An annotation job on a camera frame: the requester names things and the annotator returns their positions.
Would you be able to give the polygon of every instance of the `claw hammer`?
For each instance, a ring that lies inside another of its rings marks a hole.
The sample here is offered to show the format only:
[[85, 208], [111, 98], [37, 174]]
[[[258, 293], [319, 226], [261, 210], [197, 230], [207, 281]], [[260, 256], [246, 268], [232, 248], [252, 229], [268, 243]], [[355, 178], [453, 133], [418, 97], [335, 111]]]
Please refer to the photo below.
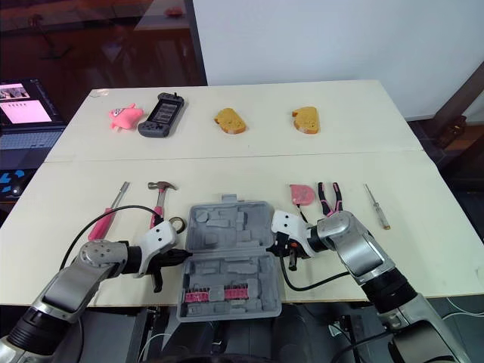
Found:
[[[166, 189], [168, 188], [176, 190], [176, 186], [171, 185], [167, 181], [148, 183], [148, 189], [158, 189], [158, 201], [157, 201], [157, 206], [154, 207], [154, 211], [158, 213], [158, 215], [161, 218], [164, 217], [163, 204], [165, 203], [165, 193], [166, 193]], [[154, 216], [151, 217], [150, 228], [152, 227], [154, 227]]]

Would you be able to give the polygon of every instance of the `pink screwdriver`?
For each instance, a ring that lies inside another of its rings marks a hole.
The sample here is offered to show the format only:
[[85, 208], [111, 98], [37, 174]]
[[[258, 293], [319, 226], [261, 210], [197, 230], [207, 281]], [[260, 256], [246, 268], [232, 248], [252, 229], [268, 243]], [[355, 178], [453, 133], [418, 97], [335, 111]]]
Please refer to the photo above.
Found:
[[[104, 212], [109, 212], [110, 210], [113, 210], [119, 205], [119, 202], [121, 201], [121, 198], [123, 197], [124, 193], [126, 192], [126, 189], [128, 189], [129, 183], [125, 181], [123, 183], [123, 186], [119, 190], [119, 193], [116, 197], [116, 199], [113, 201], [113, 204], [111, 204], [111, 207], [106, 208]], [[116, 213], [111, 213], [108, 216], [105, 216], [104, 218], [99, 219], [94, 228], [92, 229], [91, 233], [89, 233], [88, 240], [101, 240], [104, 237], [106, 237], [106, 233], [109, 230], [109, 227], [111, 226], [111, 223], [113, 222], [114, 215]]]

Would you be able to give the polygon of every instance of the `pliers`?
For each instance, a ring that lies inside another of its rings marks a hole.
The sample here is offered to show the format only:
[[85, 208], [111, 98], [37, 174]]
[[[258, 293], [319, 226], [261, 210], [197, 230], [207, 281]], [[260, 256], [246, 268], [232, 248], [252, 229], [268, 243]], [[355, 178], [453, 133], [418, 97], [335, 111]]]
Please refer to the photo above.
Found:
[[341, 190], [338, 183], [336, 182], [333, 183], [333, 189], [334, 189], [334, 193], [336, 194], [336, 204], [334, 206], [334, 209], [330, 207], [330, 204], [328, 203], [324, 195], [324, 184], [321, 182], [318, 183], [319, 200], [321, 201], [321, 205], [323, 207], [323, 213], [326, 217], [329, 217], [332, 214], [336, 212], [341, 212], [343, 210], [343, 198], [341, 197]]

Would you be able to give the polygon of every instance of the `wire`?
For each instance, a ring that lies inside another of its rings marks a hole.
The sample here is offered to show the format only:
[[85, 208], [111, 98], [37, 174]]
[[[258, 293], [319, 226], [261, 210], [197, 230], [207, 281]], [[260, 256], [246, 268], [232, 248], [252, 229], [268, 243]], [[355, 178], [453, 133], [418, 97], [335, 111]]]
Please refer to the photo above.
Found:
[[77, 321], [79, 322], [79, 333], [80, 333], [80, 339], [81, 339], [81, 343], [80, 343], [80, 346], [79, 346], [79, 353], [77, 353], [77, 359], [76, 359], [76, 363], [79, 363], [81, 361], [81, 357], [82, 357], [82, 351], [84, 350], [84, 323], [82, 323], [82, 318], [79, 316], [79, 319], [77, 319]]
[[[312, 317], [313, 317], [315, 320], [322, 319], [322, 320], [324, 320], [324, 322], [325, 322], [327, 325], [330, 325], [330, 326], [332, 326], [333, 328], [335, 328], [336, 330], [338, 330], [338, 331], [341, 333], [341, 335], [343, 335], [343, 336], [346, 338], [346, 340], [348, 340], [348, 343], [352, 344], [351, 339], [350, 339], [350, 338], [349, 338], [349, 337], [346, 335], [346, 332], [345, 332], [343, 329], [341, 329], [340, 327], [338, 327], [336, 324], [330, 323], [330, 322], [329, 322], [329, 321], [328, 321], [328, 320], [327, 320], [325, 317], [323, 317], [323, 316], [321, 316], [320, 318], [319, 318], [319, 317], [317, 317], [316, 315], [314, 315], [314, 314], [311, 312], [311, 310], [309, 310], [309, 308], [308, 308], [308, 307], [307, 307], [305, 304], [302, 304], [302, 307], [303, 307], [303, 308], [304, 308], [304, 309], [305, 309], [305, 310], [308, 312], [308, 314], [310, 314], [310, 315], [311, 315], [311, 316], [312, 316]], [[360, 358], [360, 360], [361, 360], [361, 361], [363, 361], [363, 363], [367, 363], [367, 362], [365, 361], [365, 359], [364, 359], [364, 358], [361, 356], [361, 354], [359, 353], [359, 351], [358, 351], [356, 348], [354, 348], [354, 349], [353, 349], [353, 352], [355, 352], [355, 353], [356, 353], [356, 355], [357, 355], [357, 356]]]
[[461, 307], [455, 305], [448, 297], [446, 297], [446, 299], [452, 306], [454, 306], [460, 312], [465, 312], [466, 314], [469, 314], [469, 315], [477, 315], [477, 316], [484, 315], [484, 312], [468, 312], [467, 310], [464, 310]]
[[156, 338], [156, 337], [159, 337], [161, 335], [167, 335], [168, 337], [172, 336], [171, 334], [167, 334], [167, 333], [159, 333], [159, 334], [156, 334], [156, 335], [153, 335], [150, 339], [148, 339], [148, 341], [144, 344], [143, 346], [143, 349], [141, 350], [141, 353], [139, 353], [139, 356], [138, 356], [138, 360], [137, 362], [139, 363], [141, 361], [141, 358], [143, 357], [143, 353], [144, 353], [144, 350], [146, 349], [146, 347], [148, 346], [148, 344], [150, 344], [150, 341], [153, 339], [153, 338]]
[[456, 315], [467, 315], [467, 316], [472, 316], [473, 318], [484, 318], [484, 315], [469, 314], [467, 312], [451, 312], [450, 314], [442, 316], [442, 320], [449, 319], [452, 316], [456, 316]]
[[337, 361], [340, 360], [340, 358], [343, 356], [343, 354], [345, 354], [346, 352], [349, 352], [350, 350], [353, 350], [353, 349], [356, 349], [358, 348], [359, 346], [363, 346], [364, 344], [368, 344], [368, 343], [371, 343], [371, 342], [374, 342], [375, 340], [379, 340], [379, 339], [382, 339], [384, 337], [388, 337], [389, 335], [391, 335], [392, 333], [390, 333], [389, 331], [384, 331], [380, 334], [377, 334], [377, 335], [373, 335], [372, 337], [368, 337], [368, 338], [365, 338], [363, 340], [360, 340], [359, 342], [357, 343], [354, 343], [354, 344], [351, 344], [349, 346], [347, 346], [345, 349], [341, 349], [334, 357], [333, 359], [331, 359], [331, 363], [337, 363]]
[[301, 214], [302, 220], [307, 223], [308, 219], [306, 218], [306, 216], [304, 216], [303, 211], [301, 210], [301, 205], [296, 204], [296, 206], [297, 206], [297, 209], [299, 209], [299, 213]]
[[287, 286], [294, 291], [311, 290], [311, 289], [314, 289], [315, 287], [327, 284], [328, 282], [331, 282], [332, 280], [336, 280], [337, 278], [342, 278], [343, 276], [349, 275], [349, 272], [342, 272], [338, 275], [331, 276], [330, 278], [326, 278], [324, 280], [321, 280], [321, 281], [316, 282], [315, 284], [312, 284], [312, 285], [309, 285], [309, 286], [296, 287], [296, 286], [292, 285], [289, 281], [289, 277], [287, 276], [286, 265], [284, 264], [284, 257], [282, 256], [282, 253], [279, 253], [279, 261], [281, 262], [281, 269], [282, 269], [282, 275], [284, 276], [284, 281], [286, 281]]
[[133, 209], [143, 209], [143, 210], [146, 210], [147, 212], [150, 212], [151, 214], [154, 214], [155, 216], [158, 216], [158, 213], [156, 213], [154, 210], [148, 208], [147, 206], [136, 206], [136, 205], [129, 205], [129, 206], [118, 206], [117, 208], [114, 208], [112, 210], [110, 210], [109, 212], [106, 212], [104, 214], [101, 214], [100, 216], [97, 216], [95, 219], [93, 219], [92, 221], [90, 221], [76, 236], [76, 238], [74, 238], [74, 240], [72, 241], [72, 243], [70, 244], [69, 248], [67, 249], [67, 252], [66, 254], [64, 255], [64, 259], [62, 260], [62, 263], [60, 264], [60, 268], [59, 268], [59, 271], [62, 270], [64, 267], [66, 267], [66, 262], [67, 262], [67, 259], [69, 258], [69, 255], [70, 253], [72, 252], [74, 246], [76, 245], [77, 241], [81, 238], [81, 236], [94, 224], [96, 223], [99, 219], [102, 219], [104, 218], [105, 216], [108, 216], [110, 215], [111, 213], [115, 213], [117, 212], [118, 210], [121, 210], [121, 209], [130, 209], [130, 208], [133, 208]]

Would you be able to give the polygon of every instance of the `toast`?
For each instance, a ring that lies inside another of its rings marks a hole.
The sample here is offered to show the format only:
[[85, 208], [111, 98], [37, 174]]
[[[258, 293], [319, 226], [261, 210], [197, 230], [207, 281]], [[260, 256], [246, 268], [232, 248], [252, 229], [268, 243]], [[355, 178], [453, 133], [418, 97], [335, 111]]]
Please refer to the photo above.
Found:
[[294, 126], [305, 134], [317, 134], [319, 132], [319, 117], [316, 107], [301, 107], [293, 111]]
[[246, 129], [245, 122], [233, 108], [224, 108], [217, 113], [214, 120], [228, 134], [240, 134]]

